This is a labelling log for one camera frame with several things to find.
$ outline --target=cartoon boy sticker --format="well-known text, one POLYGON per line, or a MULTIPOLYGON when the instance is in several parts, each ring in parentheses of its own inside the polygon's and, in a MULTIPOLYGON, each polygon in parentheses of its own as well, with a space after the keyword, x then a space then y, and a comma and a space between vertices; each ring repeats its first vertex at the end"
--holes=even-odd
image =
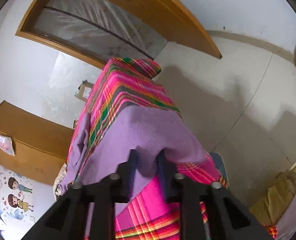
POLYGON ((18 181, 15 178, 13 178, 13 177, 10 177, 8 179, 8 186, 11 189, 19 189, 21 192, 24 191, 24 192, 32 193, 32 189, 31 188, 27 188, 24 185, 18 184, 18 181))
POLYGON ((9 194, 8 195, 8 203, 10 204, 10 206, 12 206, 13 208, 19 207, 21 209, 24 210, 24 212, 27 212, 28 210, 30 210, 31 212, 33 212, 32 209, 30 209, 30 207, 34 207, 28 204, 28 202, 23 202, 24 200, 24 196, 23 199, 20 200, 19 198, 15 197, 13 194, 9 194))

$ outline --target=plaid cloth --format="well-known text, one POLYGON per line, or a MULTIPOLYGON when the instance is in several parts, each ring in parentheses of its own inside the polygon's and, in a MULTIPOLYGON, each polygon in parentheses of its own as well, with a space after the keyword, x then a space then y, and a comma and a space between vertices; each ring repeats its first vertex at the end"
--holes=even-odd
POLYGON ((270 236, 273 237, 273 239, 277 238, 278 230, 276 226, 266 226, 266 225, 263 225, 263 226, 265 227, 267 232, 270 234, 270 236))
MULTIPOLYGON (((80 166, 81 173, 90 154, 94 151, 114 122, 118 114, 127 106, 138 105, 155 107, 180 112, 167 96, 162 86, 151 80, 161 71, 158 64, 151 60, 111 58, 96 84, 93 86, 88 101, 80 115, 90 113, 90 135, 88 149, 80 166)), ((77 136, 79 126, 75 129, 72 142, 77 136)))
POLYGON ((219 181, 220 181, 220 183, 221 183, 225 188, 228 188, 228 183, 227 183, 227 181, 224 179, 224 177, 220 176, 219 181))

